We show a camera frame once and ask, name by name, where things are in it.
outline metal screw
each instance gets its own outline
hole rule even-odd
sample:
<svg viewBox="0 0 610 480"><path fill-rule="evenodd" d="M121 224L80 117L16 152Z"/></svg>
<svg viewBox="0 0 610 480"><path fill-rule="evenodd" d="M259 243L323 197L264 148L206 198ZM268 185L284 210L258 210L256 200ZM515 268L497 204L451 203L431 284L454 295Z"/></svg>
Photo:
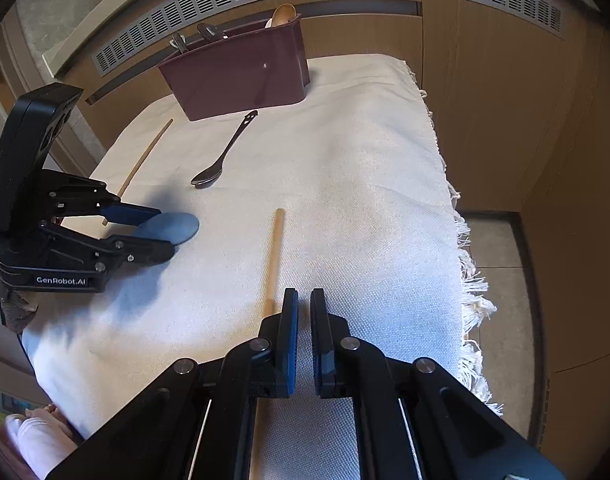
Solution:
<svg viewBox="0 0 610 480"><path fill-rule="evenodd" d="M360 341L355 337L343 337L341 339L341 346L345 350L357 350L360 346Z"/></svg>
<svg viewBox="0 0 610 480"><path fill-rule="evenodd" d="M269 341L267 341L267 339L264 337L257 337L249 342L249 346L251 346L254 352L262 352L263 350L267 350L269 345Z"/></svg>
<svg viewBox="0 0 610 480"><path fill-rule="evenodd" d="M416 361L416 368L423 374L431 374L436 369L436 363L428 357L421 357Z"/></svg>
<svg viewBox="0 0 610 480"><path fill-rule="evenodd" d="M194 369L194 361L192 361L191 359L187 359L187 358L178 359L178 361L176 361L174 363L174 371L177 374L181 374L181 375L188 374L193 369Z"/></svg>

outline tile floor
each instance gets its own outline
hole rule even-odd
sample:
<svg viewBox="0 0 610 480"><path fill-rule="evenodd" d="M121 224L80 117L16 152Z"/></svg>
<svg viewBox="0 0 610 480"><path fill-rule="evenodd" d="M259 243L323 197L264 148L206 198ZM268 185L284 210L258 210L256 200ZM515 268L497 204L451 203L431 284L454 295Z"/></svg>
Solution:
<svg viewBox="0 0 610 480"><path fill-rule="evenodd" d="M466 216L470 253L489 283L485 297L498 311L469 337L483 351L483 374L504 420L527 437L534 388L534 345L530 302L518 247L508 221Z"/></svg>

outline white tablecloth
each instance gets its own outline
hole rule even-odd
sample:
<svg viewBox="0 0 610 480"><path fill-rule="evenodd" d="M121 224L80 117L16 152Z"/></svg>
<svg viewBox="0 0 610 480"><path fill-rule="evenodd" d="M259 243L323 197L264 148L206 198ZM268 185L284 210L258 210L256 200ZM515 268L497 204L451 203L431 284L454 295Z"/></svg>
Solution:
<svg viewBox="0 0 610 480"><path fill-rule="evenodd" d="M351 401L314 393L309 294L352 334L393 358L436 359L458 371L463 287L454 211L421 93L404 62L381 55L309 61L303 102L259 111L213 187L191 178L211 165L244 112L189 122L174 96L150 104L93 178L117 192L163 135L123 196L187 211L200 230L164 265L125 266L104 294L45 299L24 333L38 382L87 437L171 362L219 358L255 336L272 219L286 209L278 283L300 294L298 379L271 402L264 480L357 479ZM96 237L101 218L64 225Z"/></svg>

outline wooden stick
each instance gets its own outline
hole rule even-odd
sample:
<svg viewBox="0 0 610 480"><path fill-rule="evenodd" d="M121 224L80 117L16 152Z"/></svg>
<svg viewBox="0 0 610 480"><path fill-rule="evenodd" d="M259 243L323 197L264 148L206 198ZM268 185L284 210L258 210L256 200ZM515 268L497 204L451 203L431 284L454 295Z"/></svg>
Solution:
<svg viewBox="0 0 610 480"><path fill-rule="evenodd" d="M274 232L272 234L272 246L269 252L269 263L267 265L267 279L265 281L265 300L262 312L263 318L276 314L276 286L278 285L278 270L280 269L280 248L282 245L282 233L285 228L285 210L277 209L274 213ZM267 413L269 399L258 399L256 403L256 423L254 424L254 437L252 441L252 461L250 464L250 480L261 480L260 478L260 450L265 442L265 427L269 423Z"/></svg>
<svg viewBox="0 0 610 480"><path fill-rule="evenodd" d="M118 196L122 197L123 193L125 193L125 190L127 189L127 186L130 184L131 179L134 178L134 175L136 174L138 169L143 165L143 162L147 158L147 155L149 155L149 153L151 153L151 150L154 149L154 146L156 145L156 143L158 142L160 137L163 136L163 134L167 131L167 129L169 128L169 126L171 126L171 124L173 122L174 122L173 119L169 119L167 121L167 124L165 126L163 126L163 129L159 131L159 133L156 137L154 137L154 140L152 140L149 143L149 146L147 146L147 149L145 150L145 152L140 156L138 162L136 163L136 166L134 166L131 169L130 174L128 174L127 178L125 179L125 182L123 182L122 186L120 186L120 189L118 190L118 193L117 193ZM105 218L102 221L102 225L107 225L107 218Z"/></svg>
<svg viewBox="0 0 610 480"><path fill-rule="evenodd" d="M263 317L276 314L276 286L278 284L278 268L280 267L280 247L282 245L282 232L285 229L285 210L277 209L274 213L274 234L269 253L267 266L267 280L265 282L265 303Z"/></svg>

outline plastic container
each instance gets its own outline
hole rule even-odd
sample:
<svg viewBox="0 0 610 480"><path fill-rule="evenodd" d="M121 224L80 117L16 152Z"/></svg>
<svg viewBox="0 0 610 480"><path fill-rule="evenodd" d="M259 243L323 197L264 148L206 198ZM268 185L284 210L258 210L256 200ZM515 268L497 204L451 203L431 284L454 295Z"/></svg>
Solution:
<svg viewBox="0 0 610 480"><path fill-rule="evenodd" d="M158 65L190 121L305 98L309 70L300 14L278 27L265 23L228 29L228 38L214 43L195 41L189 52Z"/></svg>

